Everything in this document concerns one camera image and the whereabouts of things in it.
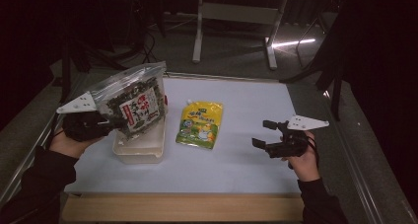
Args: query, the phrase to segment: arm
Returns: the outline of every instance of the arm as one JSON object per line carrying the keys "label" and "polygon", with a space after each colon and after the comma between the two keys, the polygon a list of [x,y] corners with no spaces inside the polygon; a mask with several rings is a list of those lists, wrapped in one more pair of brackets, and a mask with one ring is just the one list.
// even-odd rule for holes
{"label": "arm", "polygon": [[[306,132],[307,136],[314,140],[314,135]],[[304,201],[304,222],[309,223],[348,223],[344,212],[341,209],[339,200],[331,196],[325,189],[322,178],[316,166],[314,150],[308,150],[301,157],[287,157],[296,175],[301,190],[301,197]]]}
{"label": "arm", "polygon": [[60,193],[76,181],[74,165],[97,141],[76,142],[61,132],[53,138],[49,150],[36,147],[34,165],[23,173],[19,192],[2,207],[0,223],[20,219],[58,223]]}

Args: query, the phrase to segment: plastic bag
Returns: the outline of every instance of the plastic bag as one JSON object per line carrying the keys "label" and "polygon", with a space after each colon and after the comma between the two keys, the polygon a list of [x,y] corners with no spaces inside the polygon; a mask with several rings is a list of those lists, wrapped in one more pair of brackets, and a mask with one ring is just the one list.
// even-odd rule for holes
{"label": "plastic bag", "polygon": [[175,142],[213,149],[221,126],[223,105],[190,102],[183,109]]}
{"label": "plastic bag", "polygon": [[147,132],[165,117],[163,74],[166,68],[165,62],[138,65],[88,89],[103,117],[109,121],[126,120],[126,125],[118,128],[122,141]]}

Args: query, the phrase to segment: white box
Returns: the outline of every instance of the white box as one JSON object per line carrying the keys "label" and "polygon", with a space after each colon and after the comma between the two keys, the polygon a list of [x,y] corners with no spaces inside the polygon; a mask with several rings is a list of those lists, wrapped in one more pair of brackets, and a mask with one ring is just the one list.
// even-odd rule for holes
{"label": "white box", "polygon": [[131,141],[119,142],[118,133],[113,142],[113,153],[125,164],[160,163],[163,160],[166,120]]}

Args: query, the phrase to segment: table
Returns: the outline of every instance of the table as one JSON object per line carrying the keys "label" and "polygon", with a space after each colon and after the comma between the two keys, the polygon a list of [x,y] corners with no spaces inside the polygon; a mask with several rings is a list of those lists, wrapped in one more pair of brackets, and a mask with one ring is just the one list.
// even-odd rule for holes
{"label": "table", "polygon": [[198,0],[197,9],[197,33],[194,42],[193,57],[194,63],[200,62],[202,50],[202,21],[203,19],[216,19],[236,22],[255,23],[271,25],[269,37],[265,39],[265,49],[270,69],[277,69],[276,56],[274,54],[273,41],[276,38],[277,30],[280,27],[282,17],[288,0],[282,0],[278,9],[248,7],[218,3],[208,3]]}
{"label": "table", "polygon": [[[262,121],[286,120],[295,113],[286,86],[241,80],[164,80],[169,112],[163,161],[122,164],[111,154],[110,135],[90,147],[77,163],[77,182],[65,189],[70,195],[64,220],[302,220],[304,205],[293,171],[250,142],[251,136],[277,141],[280,133],[263,128]],[[213,150],[175,144],[187,99],[224,104]]]}

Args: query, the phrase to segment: light strip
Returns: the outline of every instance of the light strip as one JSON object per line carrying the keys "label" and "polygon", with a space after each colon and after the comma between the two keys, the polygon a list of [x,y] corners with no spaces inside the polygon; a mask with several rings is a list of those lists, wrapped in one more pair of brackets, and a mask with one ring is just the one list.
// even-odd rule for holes
{"label": "light strip", "polygon": [[[309,42],[314,42],[314,38],[311,39],[303,39],[301,40],[301,43],[309,43]],[[289,42],[282,42],[282,43],[273,43],[273,47],[280,47],[280,46],[285,46],[285,45],[292,45],[292,44],[297,44],[298,41],[289,41]]]}

